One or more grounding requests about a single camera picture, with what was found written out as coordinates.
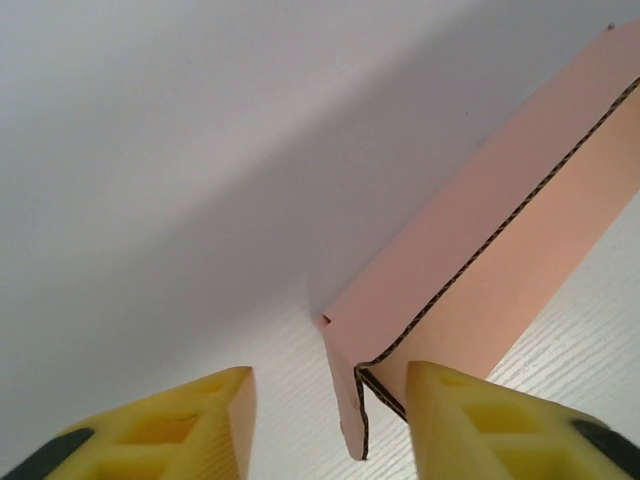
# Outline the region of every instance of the pink cardboard box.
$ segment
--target pink cardboard box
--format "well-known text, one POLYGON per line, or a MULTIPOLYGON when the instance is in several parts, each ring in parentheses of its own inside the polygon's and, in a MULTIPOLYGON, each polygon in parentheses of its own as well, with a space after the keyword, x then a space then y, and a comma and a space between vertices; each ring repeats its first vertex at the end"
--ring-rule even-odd
POLYGON ((640 189, 638 52, 640 21, 603 33, 317 319, 352 457, 363 383, 404 417, 409 360, 486 377, 640 189))

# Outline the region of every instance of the cardboard box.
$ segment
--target cardboard box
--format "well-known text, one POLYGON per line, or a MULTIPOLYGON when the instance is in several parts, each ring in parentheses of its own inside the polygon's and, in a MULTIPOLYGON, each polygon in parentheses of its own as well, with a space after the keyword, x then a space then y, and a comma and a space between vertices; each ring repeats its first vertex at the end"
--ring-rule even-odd
POLYGON ((353 458, 363 384, 404 417, 409 360, 486 377, 640 189, 639 51, 604 32, 316 320, 353 458))

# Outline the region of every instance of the white surface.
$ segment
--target white surface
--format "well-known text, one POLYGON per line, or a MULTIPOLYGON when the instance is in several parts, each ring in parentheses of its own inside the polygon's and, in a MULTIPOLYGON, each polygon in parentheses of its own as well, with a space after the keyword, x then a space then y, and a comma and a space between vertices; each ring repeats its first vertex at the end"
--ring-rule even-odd
POLYGON ((253 478, 340 479, 409 478, 406 427, 370 401, 372 460, 347 459, 309 311, 640 4, 0 11, 0 470, 80 417, 252 363, 253 478))

